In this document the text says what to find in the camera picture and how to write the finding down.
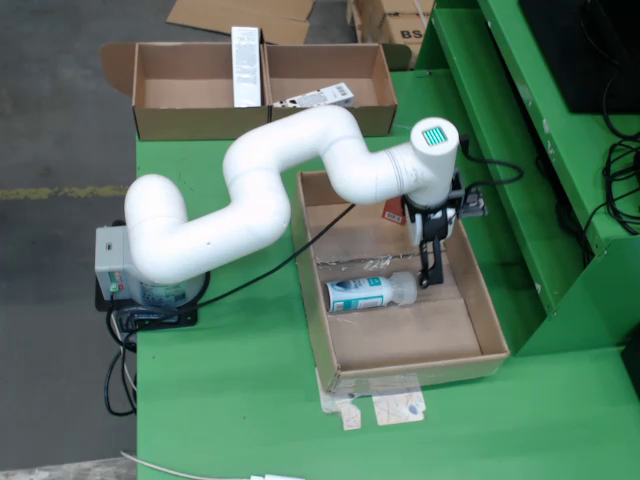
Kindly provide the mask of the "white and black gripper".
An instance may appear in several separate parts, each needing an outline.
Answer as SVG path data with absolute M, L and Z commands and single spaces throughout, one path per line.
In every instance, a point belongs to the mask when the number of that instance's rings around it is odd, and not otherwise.
M 442 284 L 443 263 L 441 241 L 453 232 L 457 218 L 457 200 L 447 198 L 435 207 L 418 205 L 408 195 L 402 196 L 409 239 L 413 245 L 419 245 L 421 268 L 418 274 L 420 287 L 425 289 L 431 284 Z M 434 262 L 430 267 L 429 242 L 433 244 Z

